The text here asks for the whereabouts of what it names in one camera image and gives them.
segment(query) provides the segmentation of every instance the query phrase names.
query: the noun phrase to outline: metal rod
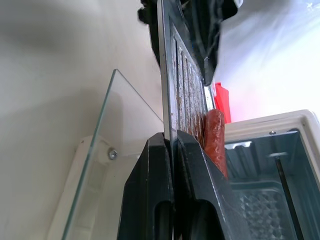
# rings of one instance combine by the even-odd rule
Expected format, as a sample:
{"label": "metal rod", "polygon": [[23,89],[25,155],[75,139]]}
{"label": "metal rod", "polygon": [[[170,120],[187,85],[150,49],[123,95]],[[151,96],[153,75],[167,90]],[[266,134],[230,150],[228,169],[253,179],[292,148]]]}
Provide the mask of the metal rod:
{"label": "metal rod", "polygon": [[292,200],[291,194],[290,194],[290,190],[289,190],[289,186],[286,180],[286,176],[284,173],[284,169],[282,167],[281,164],[281,160],[279,157],[276,157],[275,159],[275,164],[276,164],[276,168],[278,169],[278,173],[279,173],[279,177],[282,183],[282,187],[283,187],[283,191],[284,191],[284,195],[286,198],[286,202],[288,204],[289,207],[289,211],[290,211],[290,215],[292,218],[292,222],[293,222],[293,226],[294,226],[294,230],[295,230],[295,234],[298,240],[304,240],[304,236],[302,234],[302,230],[299,224],[299,220],[298,220],[298,216],[297,216],[297,212],[294,206],[294,202]]}

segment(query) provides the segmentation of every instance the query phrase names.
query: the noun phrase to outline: grated metal plate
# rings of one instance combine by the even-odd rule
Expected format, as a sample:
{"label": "grated metal plate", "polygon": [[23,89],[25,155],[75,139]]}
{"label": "grated metal plate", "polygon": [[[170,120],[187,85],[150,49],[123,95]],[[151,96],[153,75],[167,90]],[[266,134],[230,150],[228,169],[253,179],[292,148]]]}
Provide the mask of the grated metal plate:
{"label": "grated metal plate", "polygon": [[202,75],[174,27],[171,32],[176,128],[193,135],[203,147],[207,106]]}
{"label": "grated metal plate", "polygon": [[283,193],[273,189],[235,191],[253,240],[293,240]]}

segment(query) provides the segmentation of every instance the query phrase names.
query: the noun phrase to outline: stainless steel panel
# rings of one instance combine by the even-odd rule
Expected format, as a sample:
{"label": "stainless steel panel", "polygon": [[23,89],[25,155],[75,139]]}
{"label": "stainless steel panel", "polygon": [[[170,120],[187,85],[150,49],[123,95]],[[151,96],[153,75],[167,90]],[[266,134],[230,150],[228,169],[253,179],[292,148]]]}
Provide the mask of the stainless steel panel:
{"label": "stainless steel panel", "polygon": [[158,1],[158,25],[164,136],[172,149],[176,130],[193,135],[203,146],[203,117],[207,105],[209,109],[214,106],[212,93],[207,89],[205,95],[189,32],[174,0]]}

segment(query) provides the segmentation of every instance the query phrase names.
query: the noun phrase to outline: red object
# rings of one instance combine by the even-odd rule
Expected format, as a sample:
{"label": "red object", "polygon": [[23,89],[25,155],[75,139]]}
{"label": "red object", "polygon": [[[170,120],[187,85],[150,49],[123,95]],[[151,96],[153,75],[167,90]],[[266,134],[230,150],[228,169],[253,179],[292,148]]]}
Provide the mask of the red object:
{"label": "red object", "polygon": [[221,86],[221,82],[215,84],[216,96],[214,97],[215,106],[224,113],[224,122],[231,123],[229,91]]}
{"label": "red object", "polygon": [[204,119],[204,151],[211,161],[228,178],[225,151],[225,118],[218,109],[210,110]]}

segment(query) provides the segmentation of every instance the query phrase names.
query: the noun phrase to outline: metal tray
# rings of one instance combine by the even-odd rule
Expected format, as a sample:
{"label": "metal tray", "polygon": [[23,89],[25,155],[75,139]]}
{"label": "metal tray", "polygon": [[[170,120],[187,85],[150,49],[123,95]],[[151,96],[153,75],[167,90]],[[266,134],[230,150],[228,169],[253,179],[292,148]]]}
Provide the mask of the metal tray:
{"label": "metal tray", "polygon": [[[320,239],[320,191],[299,131],[227,142],[225,151],[239,214],[253,240]],[[282,163],[287,187],[275,158]]]}

